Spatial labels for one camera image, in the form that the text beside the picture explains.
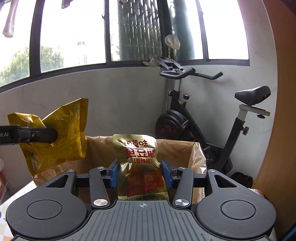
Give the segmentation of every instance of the gray wall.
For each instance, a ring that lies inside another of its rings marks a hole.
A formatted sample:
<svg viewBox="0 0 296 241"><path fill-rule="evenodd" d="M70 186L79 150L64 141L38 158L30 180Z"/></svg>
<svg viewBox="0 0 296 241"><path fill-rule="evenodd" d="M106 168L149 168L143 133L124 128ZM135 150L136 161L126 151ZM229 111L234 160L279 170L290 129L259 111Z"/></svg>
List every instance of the gray wall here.
<svg viewBox="0 0 296 241"><path fill-rule="evenodd" d="M256 105L271 112L270 117L259 119L248 113L245 125L247 136L241 135L231 155L233 170L256 178L269 142L276 107L277 62L274 38L266 9L261 0L239 0L248 40L250 66L207 65L193 66L197 72L214 75L224 73L217 80L188 77L182 81L181 92L191 95L187 109L205 137L225 145L240 101L236 91L268 85L271 96Z"/></svg>
<svg viewBox="0 0 296 241"><path fill-rule="evenodd" d="M44 118L78 98L89 99L86 135L154 135L157 117L164 111L166 80L159 68L100 69L35 81L0 94L0 125L11 112ZM19 145L1 146L4 174L13 190L32 177Z"/></svg>

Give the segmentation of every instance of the tree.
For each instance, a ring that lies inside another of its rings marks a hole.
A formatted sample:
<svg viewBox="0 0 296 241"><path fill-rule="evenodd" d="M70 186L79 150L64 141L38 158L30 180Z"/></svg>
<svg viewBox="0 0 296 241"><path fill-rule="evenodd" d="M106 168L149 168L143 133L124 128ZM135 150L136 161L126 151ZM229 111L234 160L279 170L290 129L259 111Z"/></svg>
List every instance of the tree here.
<svg viewBox="0 0 296 241"><path fill-rule="evenodd" d="M64 59L61 53L52 47L41 46L40 50L41 70L43 72L59 69L64 66ZM14 53L10 64L0 71L0 85L29 76L29 47L20 49Z"/></svg>

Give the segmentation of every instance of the snack package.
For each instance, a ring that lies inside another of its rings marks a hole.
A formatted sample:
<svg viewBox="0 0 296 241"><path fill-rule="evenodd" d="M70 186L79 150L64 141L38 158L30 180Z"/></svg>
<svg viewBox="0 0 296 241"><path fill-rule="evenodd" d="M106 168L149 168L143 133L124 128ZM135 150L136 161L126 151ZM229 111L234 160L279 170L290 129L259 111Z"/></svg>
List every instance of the snack package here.
<svg viewBox="0 0 296 241"><path fill-rule="evenodd" d="M84 130L87 111L88 99L78 99L63 105L43 120L32 114L11 113L8 115L10 125L29 128L52 127L58 132L58 139L53 143L20 143L28 169L33 177L65 161L85 157Z"/></svg>
<svg viewBox="0 0 296 241"><path fill-rule="evenodd" d="M119 200L168 200L156 139L146 135L113 135L120 165L117 176Z"/></svg>

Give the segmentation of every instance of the exercise bike seat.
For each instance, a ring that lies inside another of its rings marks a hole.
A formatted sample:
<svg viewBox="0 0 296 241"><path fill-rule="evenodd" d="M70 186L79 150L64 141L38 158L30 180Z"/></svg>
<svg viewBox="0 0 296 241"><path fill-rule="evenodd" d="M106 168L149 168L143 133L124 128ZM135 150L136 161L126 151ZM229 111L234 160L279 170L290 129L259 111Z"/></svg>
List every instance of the exercise bike seat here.
<svg viewBox="0 0 296 241"><path fill-rule="evenodd" d="M254 89L238 91L234 97L246 105L256 105L261 103L271 94L270 88L266 85Z"/></svg>

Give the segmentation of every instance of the window pane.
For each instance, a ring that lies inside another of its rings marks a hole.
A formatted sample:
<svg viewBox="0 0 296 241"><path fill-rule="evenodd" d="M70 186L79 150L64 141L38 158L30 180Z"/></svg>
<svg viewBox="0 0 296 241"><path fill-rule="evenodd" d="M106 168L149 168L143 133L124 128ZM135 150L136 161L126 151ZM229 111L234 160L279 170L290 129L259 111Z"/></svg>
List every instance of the window pane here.
<svg viewBox="0 0 296 241"><path fill-rule="evenodd" d="M2 31L10 3L0 12L0 86L29 76L29 45L36 0L20 1L15 15L14 36L6 38Z"/></svg>
<svg viewBox="0 0 296 241"><path fill-rule="evenodd" d="M167 0L172 34L180 40L175 60L203 59L200 22L195 0Z"/></svg>
<svg viewBox="0 0 296 241"><path fill-rule="evenodd" d="M200 0L210 59L249 59L237 0Z"/></svg>
<svg viewBox="0 0 296 241"><path fill-rule="evenodd" d="M41 72L105 63L104 1L45 0L41 26Z"/></svg>
<svg viewBox="0 0 296 241"><path fill-rule="evenodd" d="M156 0L109 1L112 61L162 56Z"/></svg>

